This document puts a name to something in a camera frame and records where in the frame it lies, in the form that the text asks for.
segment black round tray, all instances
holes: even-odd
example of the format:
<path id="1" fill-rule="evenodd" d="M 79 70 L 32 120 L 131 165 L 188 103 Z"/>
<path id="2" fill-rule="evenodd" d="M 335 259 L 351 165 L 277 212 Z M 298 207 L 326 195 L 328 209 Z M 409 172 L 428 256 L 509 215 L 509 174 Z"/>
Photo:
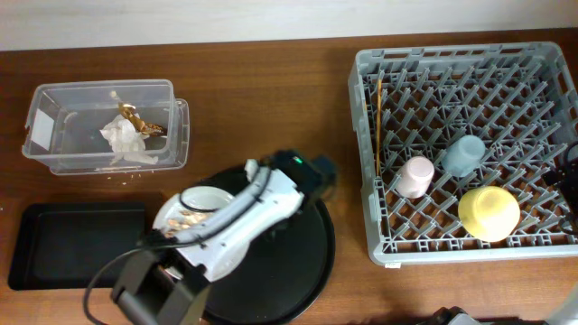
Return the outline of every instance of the black round tray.
<path id="1" fill-rule="evenodd" d="M 248 181 L 242 167 L 202 181 L 236 195 Z M 335 258 L 335 234 L 322 201 L 256 238 L 243 262 L 211 288 L 203 318 L 213 324 L 280 324 L 319 296 Z"/>

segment dish rack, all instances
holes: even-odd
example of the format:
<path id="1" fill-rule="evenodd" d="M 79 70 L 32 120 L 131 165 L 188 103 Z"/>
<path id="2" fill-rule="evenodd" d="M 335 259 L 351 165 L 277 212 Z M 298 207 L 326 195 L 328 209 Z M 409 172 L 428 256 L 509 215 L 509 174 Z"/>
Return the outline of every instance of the dish rack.
<path id="1" fill-rule="evenodd" d="M 377 80 L 381 160 L 376 171 Z M 578 237 L 558 227 L 569 212 L 542 175 L 578 140 L 578 95 L 561 49 L 551 42 L 360 51 L 349 78 L 364 219 L 372 261 L 404 264 L 578 255 Z M 463 178 L 440 165 L 463 135 L 486 145 L 480 167 Z M 400 196 L 398 170 L 423 155 L 435 166 L 427 193 Z M 489 243 L 458 218 L 461 196 L 479 186 L 507 189 L 520 204 L 516 229 Z"/>

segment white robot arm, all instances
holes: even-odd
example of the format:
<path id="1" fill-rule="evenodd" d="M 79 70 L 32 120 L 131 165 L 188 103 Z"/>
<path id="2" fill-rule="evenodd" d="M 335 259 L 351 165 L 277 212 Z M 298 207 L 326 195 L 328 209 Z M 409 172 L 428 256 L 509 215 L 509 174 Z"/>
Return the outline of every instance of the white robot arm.
<path id="1" fill-rule="evenodd" d="M 276 153 L 249 176 L 251 183 L 210 218 L 171 239 L 157 231 L 154 245 L 126 262 L 111 298 L 128 319 L 151 325 L 196 323 L 210 283 L 241 263 L 253 239 L 319 200 L 336 177 L 325 157 L 308 162 L 295 151 Z M 157 218 L 182 209 L 196 210 L 178 194 Z M 166 267 L 175 267 L 182 278 L 175 282 Z"/>

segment black cable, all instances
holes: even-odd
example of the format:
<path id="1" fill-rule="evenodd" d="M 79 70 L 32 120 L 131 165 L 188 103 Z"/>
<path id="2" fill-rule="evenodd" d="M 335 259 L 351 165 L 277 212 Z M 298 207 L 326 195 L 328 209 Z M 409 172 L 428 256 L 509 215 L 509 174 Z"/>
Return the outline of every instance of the black cable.
<path id="1" fill-rule="evenodd" d="M 568 147 L 568 149 L 566 149 L 566 152 L 564 153 L 564 168 L 568 169 L 570 168 L 570 151 L 576 146 L 578 145 L 578 141 L 574 142 L 573 144 L 570 144 L 570 146 Z"/>
<path id="2" fill-rule="evenodd" d="M 172 249 L 172 248 L 181 248 L 181 247 L 186 247 L 186 246 L 193 246 L 193 245 L 197 245 L 203 241 L 209 240 L 211 238 L 213 238 L 214 236 L 216 236 L 219 232 L 221 232 L 223 229 L 229 227 L 231 224 L 233 224 L 235 221 L 237 221 L 241 216 L 243 216 L 248 210 L 250 210 L 251 208 L 253 208 L 253 206 L 259 202 L 259 198 L 261 197 L 261 195 L 263 194 L 263 192 L 265 191 L 267 185 L 269 184 L 269 181 L 271 180 L 271 168 L 268 168 L 268 172 L 267 172 L 267 176 L 265 179 L 265 182 L 263 183 L 263 186 L 261 187 L 261 189 L 259 189 L 259 192 L 255 195 L 254 199 L 251 201 L 251 203 L 247 204 L 247 206 L 241 210 L 234 218 L 232 218 L 230 220 L 229 223 L 227 223 L 226 225 L 224 225 L 223 227 L 209 233 L 207 236 L 205 237 L 197 237 L 191 241 L 188 242 L 183 242 L 183 243 L 175 243 L 175 244 L 169 244 L 169 245 L 160 245 L 160 246 L 143 246 L 143 247 L 138 247 L 132 250 L 129 250 L 127 252 L 124 252 L 123 254 L 115 257 L 113 260 L 111 260 L 110 262 L 106 263 L 103 267 L 100 268 L 100 270 L 98 270 L 98 272 L 92 277 L 92 279 L 89 282 L 89 285 L 87 285 L 87 288 L 84 291 L 84 295 L 82 297 L 82 310 L 84 311 L 84 315 L 87 317 L 88 320 L 90 320 L 92 323 L 97 324 L 97 325 L 107 325 L 105 322 L 103 322 L 102 320 L 99 320 L 98 318 L 94 317 L 92 315 L 92 313 L 90 313 L 89 310 L 89 297 L 90 297 L 90 293 L 92 292 L 92 289 L 94 289 L 94 287 L 97 285 L 98 279 L 102 276 L 102 274 L 104 272 L 106 272 L 112 265 L 115 265 L 116 263 L 118 263 L 119 261 L 124 260 L 125 258 L 134 255 L 136 253 L 145 251 L 145 250 L 164 250 L 164 249 Z M 254 184 L 256 182 L 256 177 L 255 179 L 253 179 L 251 181 L 251 183 L 248 186 L 251 186 L 252 184 Z"/>
<path id="3" fill-rule="evenodd" d="M 565 169 L 567 174 L 568 173 L 570 173 L 570 174 L 574 173 L 573 167 L 570 164 L 570 152 L 577 145 L 578 145 L 578 141 L 570 144 L 570 146 L 564 152 L 564 161 L 563 161 L 564 165 L 562 166 L 562 168 Z M 566 223 L 566 222 L 568 222 L 568 224 L 572 230 L 568 230 L 564 227 L 564 223 Z M 578 217 L 576 217 L 573 213 L 569 213 L 568 215 L 560 218 L 560 220 L 558 221 L 558 227 L 566 235 L 578 235 Z"/>

